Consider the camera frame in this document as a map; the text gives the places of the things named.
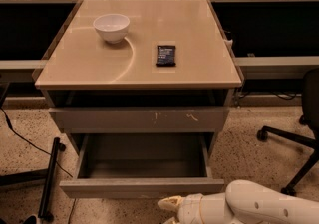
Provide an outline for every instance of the lab bench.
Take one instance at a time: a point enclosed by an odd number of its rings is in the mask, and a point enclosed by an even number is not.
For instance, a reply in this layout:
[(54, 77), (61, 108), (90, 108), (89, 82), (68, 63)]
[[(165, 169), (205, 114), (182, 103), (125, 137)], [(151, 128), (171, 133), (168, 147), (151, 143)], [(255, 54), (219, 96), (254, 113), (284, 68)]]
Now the lab bench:
[(77, 2), (1, 0), (0, 86), (8, 86), (7, 95), (41, 95), (32, 73), (44, 68), (73, 18)]
[(246, 92), (302, 91), (319, 67), (319, 0), (211, 0)]
[[(131, 20), (120, 44), (92, 26), (106, 13)], [(176, 66), (157, 67), (167, 44)], [(60, 186), (85, 198), (219, 192), (208, 161), (241, 82), (208, 0), (82, 0), (35, 83), (79, 154)]]

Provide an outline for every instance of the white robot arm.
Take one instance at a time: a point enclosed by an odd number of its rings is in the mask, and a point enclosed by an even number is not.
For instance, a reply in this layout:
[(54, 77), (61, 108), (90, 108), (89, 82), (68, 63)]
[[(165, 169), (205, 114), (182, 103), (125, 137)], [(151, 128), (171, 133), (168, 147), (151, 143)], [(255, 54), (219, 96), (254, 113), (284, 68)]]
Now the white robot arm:
[(169, 197), (158, 205), (177, 215), (165, 224), (313, 224), (319, 219), (319, 202), (247, 180), (231, 182), (225, 193)]

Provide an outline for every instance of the beige tabletop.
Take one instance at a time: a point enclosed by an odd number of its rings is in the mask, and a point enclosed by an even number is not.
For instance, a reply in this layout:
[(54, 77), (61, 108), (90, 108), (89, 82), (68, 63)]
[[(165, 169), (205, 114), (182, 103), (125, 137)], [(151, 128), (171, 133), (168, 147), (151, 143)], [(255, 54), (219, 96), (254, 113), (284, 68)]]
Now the beige tabletop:
[[(93, 21), (131, 20), (120, 44), (104, 42)], [(174, 45), (175, 67), (157, 67), (157, 45)], [(36, 82), (39, 89), (233, 88), (241, 79), (207, 0), (84, 0)]]

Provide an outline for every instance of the black cable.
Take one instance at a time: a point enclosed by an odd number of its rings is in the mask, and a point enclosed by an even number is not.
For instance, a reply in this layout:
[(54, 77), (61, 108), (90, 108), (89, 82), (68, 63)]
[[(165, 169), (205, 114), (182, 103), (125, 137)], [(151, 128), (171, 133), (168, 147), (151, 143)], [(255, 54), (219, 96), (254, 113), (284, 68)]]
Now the black cable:
[(283, 96), (280, 96), (280, 94), (277, 94), (275, 92), (271, 92), (272, 94), (278, 96), (279, 98), (283, 99), (283, 100), (286, 100), (286, 101), (291, 101), (293, 100), (294, 98), (297, 97), (297, 93), (294, 93), (292, 95), (288, 94), (288, 93), (280, 93), (281, 95), (285, 95), (286, 97), (283, 97)]
[[(7, 124), (8, 124), (9, 129), (10, 129), (15, 135), (17, 135), (19, 138), (21, 138), (21, 139), (24, 140), (25, 142), (29, 143), (29, 144), (30, 144), (31, 146), (33, 146), (34, 148), (36, 148), (36, 149), (42, 151), (43, 153), (46, 153), (46, 154), (48, 154), (48, 155), (51, 156), (51, 153), (50, 153), (50, 152), (48, 152), (48, 151), (46, 151), (46, 150), (44, 150), (44, 149), (38, 147), (37, 145), (35, 145), (35, 144), (32, 143), (31, 141), (29, 141), (29, 140), (27, 140), (26, 138), (24, 138), (24, 137), (23, 137), (22, 135), (20, 135), (18, 132), (16, 132), (16, 131), (13, 129), (13, 126), (12, 126), (12, 124), (11, 124), (11, 121), (10, 121), (9, 116), (6, 114), (6, 112), (5, 112), (2, 108), (0, 108), (0, 109), (1, 109), (1, 111), (2, 111), (2, 112), (4, 113), (4, 115), (5, 115), (6, 122), (7, 122)], [(72, 174), (71, 174), (70, 172), (68, 172), (67, 170), (65, 170), (65, 169), (58, 163), (58, 161), (56, 161), (56, 164), (58, 165), (58, 167), (59, 167), (62, 171), (64, 171), (64, 172), (65, 172), (66, 174), (68, 174), (71, 178), (73, 178)]]
[(72, 215), (73, 215), (73, 213), (74, 213), (74, 209), (75, 209), (75, 207), (76, 207), (76, 202), (77, 202), (77, 199), (74, 199), (73, 205), (72, 205), (72, 208), (71, 208), (71, 212), (70, 212), (70, 215), (69, 215), (69, 219), (68, 219), (68, 224), (71, 223), (71, 218), (72, 218)]
[(248, 96), (250, 93), (251, 93), (251, 92), (246, 92), (246, 93), (241, 92), (241, 95), (239, 95), (239, 98), (240, 98), (240, 99), (243, 99), (243, 98), (245, 98), (246, 96)]

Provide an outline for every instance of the speckled floor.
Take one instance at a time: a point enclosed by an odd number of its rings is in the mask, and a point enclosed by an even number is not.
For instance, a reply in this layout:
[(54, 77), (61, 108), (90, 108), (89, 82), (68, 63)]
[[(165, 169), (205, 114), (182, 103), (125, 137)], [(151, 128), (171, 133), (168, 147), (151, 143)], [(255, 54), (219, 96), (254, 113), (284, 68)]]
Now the speckled floor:
[[(14, 129), (38, 146), (50, 151), (53, 138), (61, 138), (67, 148), (59, 154), (58, 160), (63, 168), (74, 172), (77, 155), (53, 124), (45, 105), (33, 100), (22, 103), (9, 100), (3, 109)], [(243, 104), (241, 108), (231, 108), (210, 158), (214, 178), (223, 178), (225, 184), (235, 179), (249, 179), (279, 191), (306, 161), (311, 150), (276, 136), (271, 136), (267, 142), (260, 142), (255, 136), (264, 124), (312, 136), (306, 126), (298, 123), (300, 116), (299, 105), (254, 107)], [(47, 167), (49, 156), (9, 130), (2, 112), (0, 137), (0, 175)], [(59, 187), (59, 182), (66, 179), (70, 179), (68, 174), (57, 168), (49, 205), (54, 224), (68, 223), (71, 215), (74, 199), (68, 198)], [(298, 196), (319, 201), (318, 184), (319, 170), (315, 166), (297, 185)], [(0, 217), (8, 224), (18, 224), (30, 214), (38, 213), (42, 188), (42, 184), (2, 188)], [(71, 223), (163, 223), (170, 217), (171, 213), (160, 210), (154, 199), (78, 199)]]

